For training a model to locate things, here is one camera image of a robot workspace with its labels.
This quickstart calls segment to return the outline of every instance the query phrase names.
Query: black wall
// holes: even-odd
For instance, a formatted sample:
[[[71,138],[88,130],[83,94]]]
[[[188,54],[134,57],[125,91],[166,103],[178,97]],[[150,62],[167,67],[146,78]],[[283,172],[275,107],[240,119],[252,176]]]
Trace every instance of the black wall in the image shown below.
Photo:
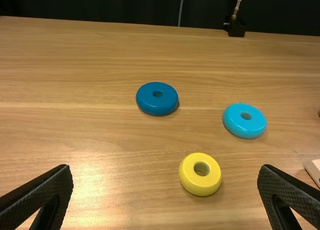
[[[181,26],[221,29],[236,0],[184,0]],[[181,0],[0,0],[10,16],[177,26]],[[320,36],[320,0],[243,0],[248,31]]]

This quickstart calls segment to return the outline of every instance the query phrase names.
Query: black clamp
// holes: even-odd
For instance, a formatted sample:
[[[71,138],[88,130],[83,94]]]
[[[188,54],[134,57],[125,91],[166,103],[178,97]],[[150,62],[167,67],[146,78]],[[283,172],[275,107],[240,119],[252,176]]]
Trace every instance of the black clamp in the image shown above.
[[[247,26],[245,22],[237,17],[241,1],[242,0],[237,0],[232,15],[227,15],[225,17],[223,29],[228,32],[229,37],[243,38],[246,34]]]

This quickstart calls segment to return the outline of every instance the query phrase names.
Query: wooden table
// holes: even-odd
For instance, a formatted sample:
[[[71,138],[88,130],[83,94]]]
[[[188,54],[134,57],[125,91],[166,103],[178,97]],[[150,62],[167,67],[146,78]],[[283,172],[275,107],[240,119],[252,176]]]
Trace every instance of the wooden table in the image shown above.
[[[176,112],[138,109],[153,81],[177,90]],[[237,102],[265,114],[264,135],[225,129]],[[269,230],[259,169],[316,186],[304,164],[320,158],[319,110],[319,37],[0,17],[0,195],[69,164],[63,230]],[[193,152],[220,164],[211,196],[179,183]]]

